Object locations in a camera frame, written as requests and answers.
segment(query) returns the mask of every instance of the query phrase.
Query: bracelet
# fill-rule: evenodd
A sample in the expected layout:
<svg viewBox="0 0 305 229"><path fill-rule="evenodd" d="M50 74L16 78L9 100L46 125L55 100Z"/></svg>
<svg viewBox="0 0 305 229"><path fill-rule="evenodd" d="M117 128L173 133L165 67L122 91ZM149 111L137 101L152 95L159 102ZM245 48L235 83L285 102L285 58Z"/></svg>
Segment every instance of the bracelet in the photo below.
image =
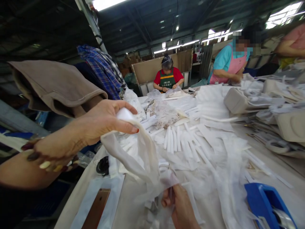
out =
<svg viewBox="0 0 305 229"><path fill-rule="evenodd" d="M79 164L78 156L75 155L68 165L61 165L57 163L51 163L47 160L47 157L42 155L40 152L34 150L34 146L42 138L36 138L28 141L24 146L21 147L23 150L21 154L26 158L27 161L36 161L39 164L39 168L45 169L47 172L68 172L77 168Z"/></svg>

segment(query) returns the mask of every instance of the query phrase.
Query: hand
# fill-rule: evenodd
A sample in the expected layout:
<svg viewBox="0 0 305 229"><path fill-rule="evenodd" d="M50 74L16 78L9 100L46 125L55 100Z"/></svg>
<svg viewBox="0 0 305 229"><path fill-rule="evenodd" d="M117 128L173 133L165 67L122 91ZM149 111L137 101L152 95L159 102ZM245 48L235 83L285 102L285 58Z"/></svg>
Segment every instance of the hand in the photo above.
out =
<svg viewBox="0 0 305 229"><path fill-rule="evenodd" d="M126 101L102 100L85 115L40 140L35 148L48 157L70 159L83 147L95 144L101 135L112 130L137 133L139 130L136 127L116 118L122 107L137 114L137 110Z"/></svg>
<svg viewBox="0 0 305 229"><path fill-rule="evenodd" d="M234 83L240 83L242 78L243 75L235 75L234 77L231 78L231 81L233 81Z"/></svg>
<svg viewBox="0 0 305 229"><path fill-rule="evenodd" d="M173 203L176 205L172 220L176 229L197 229L200 228L190 198L187 191L181 186L181 184L176 184L173 187L174 200L169 198L169 189L166 189L163 194L162 205L163 207L169 207Z"/></svg>

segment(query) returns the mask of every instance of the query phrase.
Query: plaid shirt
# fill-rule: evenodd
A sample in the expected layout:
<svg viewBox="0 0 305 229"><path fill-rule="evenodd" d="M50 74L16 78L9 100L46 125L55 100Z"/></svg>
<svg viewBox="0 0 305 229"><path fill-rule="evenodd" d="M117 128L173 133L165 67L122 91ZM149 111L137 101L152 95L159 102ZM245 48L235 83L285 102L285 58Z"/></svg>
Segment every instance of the plaid shirt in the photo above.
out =
<svg viewBox="0 0 305 229"><path fill-rule="evenodd" d="M121 87L125 88L126 84L118 65L113 62L111 56L88 45L77 46L77 51L81 59L87 61L95 72L107 94L111 94L114 100L119 100Z"/></svg>

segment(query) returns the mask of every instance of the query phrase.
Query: blue cloth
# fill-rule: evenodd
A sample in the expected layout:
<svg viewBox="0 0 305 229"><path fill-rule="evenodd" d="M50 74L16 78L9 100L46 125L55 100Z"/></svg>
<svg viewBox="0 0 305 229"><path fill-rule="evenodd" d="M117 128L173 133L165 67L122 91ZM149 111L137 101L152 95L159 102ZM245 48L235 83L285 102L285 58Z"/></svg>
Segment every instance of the blue cloth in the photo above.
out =
<svg viewBox="0 0 305 229"><path fill-rule="evenodd" d="M217 54L217 56L215 58L213 69L210 72L209 78L207 80L208 83L210 83L210 78L213 74L214 69L223 69L226 72L229 70L230 63L231 63L231 58L232 58L232 47L230 45L232 45L233 50L234 50L235 49L235 41L232 41L229 44L227 44L225 47L223 47L223 49ZM246 59L246 61L248 61L249 56L251 55L252 51L253 51L253 48L247 48L247 59ZM233 58L234 59L240 58L240 57L243 57L244 55L245 55L245 52L236 52L235 51L233 53Z"/></svg>
<svg viewBox="0 0 305 229"><path fill-rule="evenodd" d="M95 72L109 97L112 97L114 100L119 100L119 93L121 91L122 83L118 81L112 63L104 58L104 56L107 54L102 53L101 50L88 45L77 46L77 51L81 59L87 61L92 70Z"/></svg>

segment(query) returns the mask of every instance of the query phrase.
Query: woman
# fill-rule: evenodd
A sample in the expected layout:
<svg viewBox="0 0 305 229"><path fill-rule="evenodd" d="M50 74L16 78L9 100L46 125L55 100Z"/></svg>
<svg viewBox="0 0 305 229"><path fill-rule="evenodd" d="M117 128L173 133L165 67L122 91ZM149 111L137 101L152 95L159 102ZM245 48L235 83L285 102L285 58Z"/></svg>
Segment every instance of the woman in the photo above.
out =
<svg viewBox="0 0 305 229"><path fill-rule="evenodd" d="M59 131L25 144L22 153L0 164L0 223L3 228L14 228L59 174L77 165L78 161L75 161L71 167L66 166L83 147L95 144L101 135L112 130L128 134L139 131L130 123L116 118L122 107L137 114L126 101L103 100ZM174 224L199 228L187 192L180 185L174 186L174 192ZM167 191L162 204L164 207L172 204Z"/></svg>
<svg viewBox="0 0 305 229"><path fill-rule="evenodd" d="M296 59L305 59L305 23L283 37L275 51L280 58L280 69L293 64Z"/></svg>
<svg viewBox="0 0 305 229"><path fill-rule="evenodd" d="M162 69L158 71L153 87L161 93L167 92L170 88L175 89L184 82L183 75L179 69L173 67L173 60L168 54L162 60Z"/></svg>
<svg viewBox="0 0 305 229"><path fill-rule="evenodd" d="M252 51L250 44L253 43L253 33L242 32L241 36L226 45L215 58L208 84L228 83L229 80L239 83Z"/></svg>

